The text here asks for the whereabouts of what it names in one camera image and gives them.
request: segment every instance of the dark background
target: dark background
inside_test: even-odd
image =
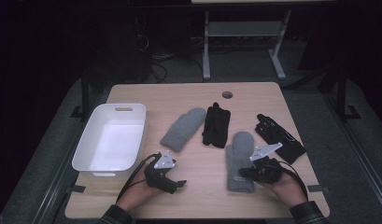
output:
[[[339,1],[318,15],[312,33],[310,24],[298,26],[296,22],[313,15],[295,12],[287,38],[306,35],[309,39],[302,69],[319,69],[332,59],[345,64],[345,72],[361,86],[382,119],[382,2],[364,2]],[[77,0],[71,4],[87,6],[88,2]],[[92,84],[97,91],[113,83],[145,78],[148,60],[146,55],[137,54],[130,15],[121,14],[117,11],[109,18],[101,12],[69,7],[63,1],[0,0],[0,213],[65,94],[82,73],[94,73]],[[199,22],[203,22],[200,15],[154,16],[159,18],[154,26],[146,23],[143,29],[161,44],[179,36],[186,42],[187,37],[199,32],[193,25],[202,27]],[[118,23],[110,23],[107,18]],[[106,34],[115,32],[122,22],[127,28],[121,32],[128,35],[122,44],[132,56],[115,48],[112,43],[118,40]],[[178,33],[181,29],[176,28],[181,24],[188,29]],[[187,52],[183,43],[173,50]],[[128,63],[118,67],[96,51],[112,56],[114,61],[115,57],[124,57]],[[106,71],[116,75],[104,77],[104,72],[85,65],[90,62],[104,63]]]

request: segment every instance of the gray carpet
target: gray carpet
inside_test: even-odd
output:
[[[234,51],[227,54],[211,54],[210,82],[274,81],[280,86],[302,78],[307,71],[298,71],[304,43],[288,42],[283,45],[279,57],[287,72],[286,80],[279,80],[267,57],[268,46],[260,45],[254,50]],[[163,65],[167,71],[166,81],[203,82],[200,68],[201,53],[192,60],[170,60]],[[163,70],[155,67],[162,76]],[[344,125],[332,111],[333,94],[317,91],[320,77],[306,83],[295,91],[283,91],[294,122],[308,150],[320,185],[331,209],[328,219],[332,223],[382,223],[382,205],[367,175],[361,168],[353,144],[348,141]],[[155,83],[150,76],[146,83]],[[65,97],[56,117],[35,152],[27,170],[16,187],[3,213],[3,223],[94,223],[94,219],[68,219],[64,208],[68,200],[66,189],[77,177],[70,163],[78,138],[85,125],[80,119],[71,118],[75,106],[81,105],[80,82],[74,84]],[[92,107],[105,101],[109,89],[92,96]],[[356,136],[365,154],[382,177],[382,123],[366,103],[360,89],[348,82],[347,103],[354,105],[361,119],[350,120],[346,127]],[[57,171],[62,171],[61,182],[51,185]],[[39,209],[41,204],[51,204],[49,209]],[[271,219],[268,223],[293,223],[290,218]]]

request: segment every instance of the black glove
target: black glove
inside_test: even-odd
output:
[[[205,128],[203,130],[203,144],[214,147],[225,148],[228,140],[229,121],[231,112],[219,107],[215,102],[210,106],[205,116]]]
[[[239,174],[255,182],[273,184],[281,178],[281,169],[284,168],[276,159],[269,160],[269,157],[264,157],[254,161],[253,167],[240,169]]]
[[[275,158],[269,159],[269,157],[263,157],[262,159],[255,160],[254,165],[250,168],[243,168],[239,170],[239,174],[244,178],[251,178],[255,182],[274,184],[280,180],[283,173],[290,175],[301,187],[304,192],[304,196],[308,199],[307,189],[304,181],[298,176],[298,174],[282,167],[280,162]]]
[[[278,125],[274,120],[262,114],[257,116],[260,121],[255,131],[269,145],[281,143],[283,146],[276,150],[277,155],[289,164],[293,164],[302,156],[306,149],[290,133]]]

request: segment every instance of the metal frame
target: metal frame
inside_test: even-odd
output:
[[[282,21],[210,21],[209,12],[205,12],[205,50],[203,52],[203,79],[211,78],[208,57],[208,38],[210,36],[276,36],[277,41],[269,56],[279,79],[286,75],[278,59],[278,52],[286,33],[291,10],[287,10]]]

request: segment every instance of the gray mitten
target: gray mitten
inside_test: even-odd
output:
[[[254,182],[251,179],[245,179],[238,172],[241,168],[252,166],[249,157],[254,152],[254,147],[254,138],[247,132],[236,133],[232,145],[226,146],[229,191],[254,192]]]
[[[205,110],[193,108],[187,114],[179,116],[166,135],[161,140],[161,145],[179,152],[188,140],[196,133],[205,121]]]

